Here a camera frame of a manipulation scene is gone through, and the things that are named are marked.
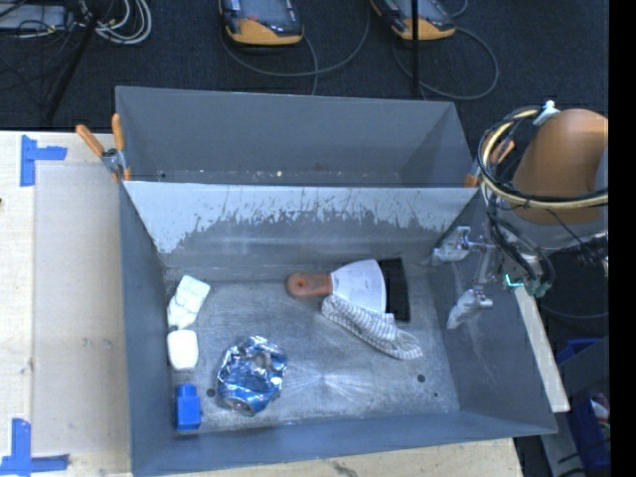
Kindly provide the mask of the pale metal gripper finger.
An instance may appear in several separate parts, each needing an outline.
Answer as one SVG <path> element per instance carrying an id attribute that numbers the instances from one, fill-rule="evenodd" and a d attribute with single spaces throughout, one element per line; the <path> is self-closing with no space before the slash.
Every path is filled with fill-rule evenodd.
<path id="1" fill-rule="evenodd" d="M 444 262 L 460 261 L 465 258 L 470 251 L 468 238 L 470 231 L 471 228 L 469 226 L 455 227 L 441 239 L 431 254 L 421 264 L 436 266 Z"/>
<path id="2" fill-rule="evenodd" d="M 454 303 L 446 321 L 446 328 L 459 328 L 464 322 L 493 307 L 493 299 L 483 290 L 469 288 Z"/>

